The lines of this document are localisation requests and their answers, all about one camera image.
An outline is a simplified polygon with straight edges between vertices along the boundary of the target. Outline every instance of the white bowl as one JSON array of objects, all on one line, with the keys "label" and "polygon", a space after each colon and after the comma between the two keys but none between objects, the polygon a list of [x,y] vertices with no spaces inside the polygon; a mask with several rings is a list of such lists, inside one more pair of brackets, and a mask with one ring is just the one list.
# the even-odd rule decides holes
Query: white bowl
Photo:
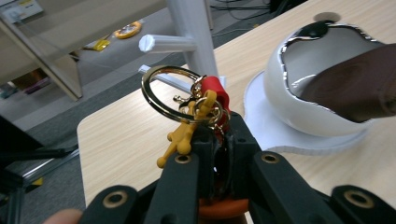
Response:
[{"label": "white bowl", "polygon": [[294,129],[317,136],[367,129],[372,119],[353,122],[299,96],[321,71],[382,45],[357,26],[330,21],[315,22],[291,34],[272,54],[264,76],[265,94],[275,114]]}]

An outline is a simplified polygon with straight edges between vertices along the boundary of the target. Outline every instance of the white plate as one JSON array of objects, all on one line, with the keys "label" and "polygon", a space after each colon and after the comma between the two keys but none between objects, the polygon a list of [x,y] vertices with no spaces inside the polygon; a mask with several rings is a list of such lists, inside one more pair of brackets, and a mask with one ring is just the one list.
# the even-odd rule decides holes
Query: white plate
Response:
[{"label": "white plate", "polygon": [[263,85],[263,72],[255,76],[245,91],[245,122],[262,150],[327,155],[355,146],[367,130],[345,136],[319,137],[302,133],[282,122],[272,111]]}]

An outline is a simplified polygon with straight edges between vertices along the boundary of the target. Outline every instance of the white pole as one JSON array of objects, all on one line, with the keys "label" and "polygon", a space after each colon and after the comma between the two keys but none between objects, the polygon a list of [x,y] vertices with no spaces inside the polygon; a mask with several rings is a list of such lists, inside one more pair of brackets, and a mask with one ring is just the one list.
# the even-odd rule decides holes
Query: white pole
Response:
[{"label": "white pole", "polygon": [[171,35],[144,35],[139,41],[139,48],[143,52],[166,53],[184,52],[197,49],[192,38]]},{"label": "white pole", "polygon": [[200,75],[218,77],[212,37],[205,10],[205,0],[167,0],[176,32],[194,39],[195,51],[184,52],[189,69]]}]

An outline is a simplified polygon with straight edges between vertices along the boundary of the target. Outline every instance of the brass screw hole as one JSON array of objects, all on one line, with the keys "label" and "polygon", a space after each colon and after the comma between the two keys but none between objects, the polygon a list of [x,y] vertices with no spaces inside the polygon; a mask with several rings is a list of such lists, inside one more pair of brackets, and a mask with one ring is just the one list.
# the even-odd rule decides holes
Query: brass screw hole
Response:
[{"label": "brass screw hole", "polygon": [[373,208],[374,201],[373,199],[368,196],[367,194],[358,191],[358,190],[347,190],[344,193],[344,197],[354,205],[361,207],[361,208]]},{"label": "brass screw hole", "polygon": [[107,194],[103,199],[103,206],[106,208],[116,208],[123,205],[128,199],[128,194],[124,190],[117,190]]},{"label": "brass screw hole", "polygon": [[265,161],[267,163],[278,163],[279,158],[276,155],[264,153],[262,154],[262,161]]},{"label": "brass screw hole", "polygon": [[180,164],[189,163],[191,161],[191,156],[188,155],[178,155],[175,157],[175,161]]}]

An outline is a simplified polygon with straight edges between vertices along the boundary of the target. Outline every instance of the keychain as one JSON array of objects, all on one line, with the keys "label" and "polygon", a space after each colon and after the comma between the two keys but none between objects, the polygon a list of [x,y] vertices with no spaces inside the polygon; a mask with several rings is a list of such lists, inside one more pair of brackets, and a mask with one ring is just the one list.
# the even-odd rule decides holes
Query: keychain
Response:
[{"label": "keychain", "polygon": [[[162,103],[150,88],[151,80],[163,73],[182,75],[194,81],[190,98],[183,99],[178,95],[174,97],[174,101],[179,103],[178,111]],[[163,168],[167,158],[176,151],[181,155],[190,153],[190,141],[198,125],[213,129],[222,143],[230,119],[230,99],[217,77],[199,76],[188,69],[176,66],[156,66],[143,75],[142,92],[154,109],[169,119],[180,122],[180,125],[167,135],[171,144],[157,160],[158,167]]]}]

